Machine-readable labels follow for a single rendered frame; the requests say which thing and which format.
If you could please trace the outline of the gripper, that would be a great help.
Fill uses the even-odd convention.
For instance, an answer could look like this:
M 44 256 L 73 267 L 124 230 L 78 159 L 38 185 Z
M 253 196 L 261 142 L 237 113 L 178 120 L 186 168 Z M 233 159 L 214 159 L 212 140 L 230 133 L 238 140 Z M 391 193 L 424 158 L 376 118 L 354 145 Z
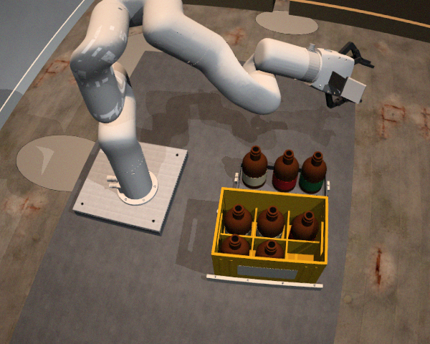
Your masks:
M 316 90 L 324 92 L 326 103 L 329 108 L 340 106 L 344 102 L 353 102 L 340 96 L 340 91 L 328 83 L 332 72 L 337 72 L 339 75 L 346 78 L 351 76 L 354 65 L 358 63 L 370 68 L 374 68 L 375 66 L 371 65 L 371 61 L 361 57 L 359 50 L 352 42 L 348 42 L 339 52 L 321 48 L 315 48 L 315 50 L 320 58 L 320 69 L 312 82 L 304 83 Z M 346 54 L 350 50 L 353 55 L 349 57 Z M 332 53 L 330 53 L 331 51 Z M 332 95 L 338 98 L 333 100 Z

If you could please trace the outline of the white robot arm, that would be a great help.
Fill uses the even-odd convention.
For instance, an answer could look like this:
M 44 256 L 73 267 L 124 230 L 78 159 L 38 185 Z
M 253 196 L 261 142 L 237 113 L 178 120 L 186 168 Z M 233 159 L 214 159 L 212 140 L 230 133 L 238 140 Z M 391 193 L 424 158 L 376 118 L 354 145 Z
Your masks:
M 152 47 L 200 70 L 228 100 L 258 115 L 280 106 L 276 75 L 312 82 L 320 69 L 314 44 L 304 48 L 269 38 L 258 43 L 242 67 L 220 35 L 184 15 L 182 0 L 102 0 L 92 11 L 85 39 L 70 57 L 70 69 L 87 109 L 99 122 L 98 143 L 115 173 L 107 182 L 117 181 L 109 187 L 131 206 L 148 203 L 158 191 L 137 139 L 129 76 L 117 62 L 127 46 L 129 27 L 142 25 Z

